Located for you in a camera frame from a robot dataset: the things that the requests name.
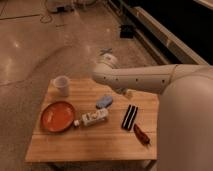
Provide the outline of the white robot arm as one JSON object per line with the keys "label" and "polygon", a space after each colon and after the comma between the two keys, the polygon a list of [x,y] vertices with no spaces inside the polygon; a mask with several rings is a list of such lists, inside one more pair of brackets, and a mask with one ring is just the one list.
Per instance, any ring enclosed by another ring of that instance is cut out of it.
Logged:
{"label": "white robot arm", "polygon": [[159,96],[157,171],[213,171],[213,65],[170,64],[121,69],[106,54],[95,82]]}

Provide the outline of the translucent yellowish gripper finger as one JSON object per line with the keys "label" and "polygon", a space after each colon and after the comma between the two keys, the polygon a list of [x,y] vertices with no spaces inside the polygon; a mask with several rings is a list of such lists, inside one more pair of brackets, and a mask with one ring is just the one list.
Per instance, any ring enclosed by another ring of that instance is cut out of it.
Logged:
{"label": "translucent yellowish gripper finger", "polygon": [[133,97],[133,94],[130,90],[127,90],[125,93],[124,93],[124,97],[127,98],[127,99],[131,99]]}

